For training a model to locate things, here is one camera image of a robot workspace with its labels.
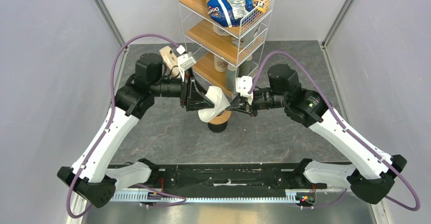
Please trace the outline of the wooden ring dripper holder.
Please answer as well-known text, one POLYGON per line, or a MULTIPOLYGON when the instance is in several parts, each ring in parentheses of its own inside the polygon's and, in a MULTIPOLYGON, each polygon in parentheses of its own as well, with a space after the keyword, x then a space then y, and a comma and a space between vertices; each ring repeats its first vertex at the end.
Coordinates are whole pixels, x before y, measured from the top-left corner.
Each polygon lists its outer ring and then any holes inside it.
POLYGON ((222 113, 214 117, 212 120, 210 120, 208 123, 213 125, 221 125, 229 120, 231 114, 231 111, 223 111, 222 113))

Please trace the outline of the red black coffee carafe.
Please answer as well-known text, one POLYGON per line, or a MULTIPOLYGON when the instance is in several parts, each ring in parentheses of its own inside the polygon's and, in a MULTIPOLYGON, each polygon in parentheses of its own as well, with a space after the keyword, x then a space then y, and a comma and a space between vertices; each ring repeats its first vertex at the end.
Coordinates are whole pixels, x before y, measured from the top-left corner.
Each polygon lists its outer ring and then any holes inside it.
POLYGON ((208 123, 207 126, 210 131, 213 133, 222 133, 227 128, 228 123, 222 123, 222 124, 212 124, 208 123))

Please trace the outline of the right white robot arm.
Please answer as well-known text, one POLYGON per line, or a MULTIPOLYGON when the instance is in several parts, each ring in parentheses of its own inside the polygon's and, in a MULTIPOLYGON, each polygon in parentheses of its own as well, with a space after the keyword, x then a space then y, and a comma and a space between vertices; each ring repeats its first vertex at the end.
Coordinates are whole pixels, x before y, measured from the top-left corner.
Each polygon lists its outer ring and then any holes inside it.
POLYGON ((237 77, 237 96, 230 109, 253 117, 259 110, 283 108, 291 120, 326 139, 350 161, 348 165, 338 165, 303 159, 293 174, 298 187, 306 188, 312 183, 344 187, 370 204, 387 196, 396 173, 406 166, 403 156, 388 155, 349 129, 318 92, 302 88, 297 72, 288 65, 272 66, 268 79, 269 87, 253 91, 250 76, 237 77))

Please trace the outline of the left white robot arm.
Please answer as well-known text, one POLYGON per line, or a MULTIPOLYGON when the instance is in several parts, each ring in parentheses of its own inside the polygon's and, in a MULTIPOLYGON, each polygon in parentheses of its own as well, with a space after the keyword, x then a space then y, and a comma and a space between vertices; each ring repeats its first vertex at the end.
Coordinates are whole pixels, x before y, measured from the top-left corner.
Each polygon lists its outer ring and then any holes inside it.
POLYGON ((109 163, 125 136, 154 105, 156 97, 179 98, 187 111, 213 109, 212 102, 203 87, 196 82, 192 66, 196 64, 192 52, 177 58, 180 76, 166 74, 163 58, 146 53, 135 63, 135 73, 121 87, 107 117, 88 148, 71 167, 61 167, 57 176, 70 192, 75 192, 94 207, 106 205, 114 194, 129 186, 143 183, 155 187, 159 173, 154 165, 138 161, 119 169, 109 169, 109 163))

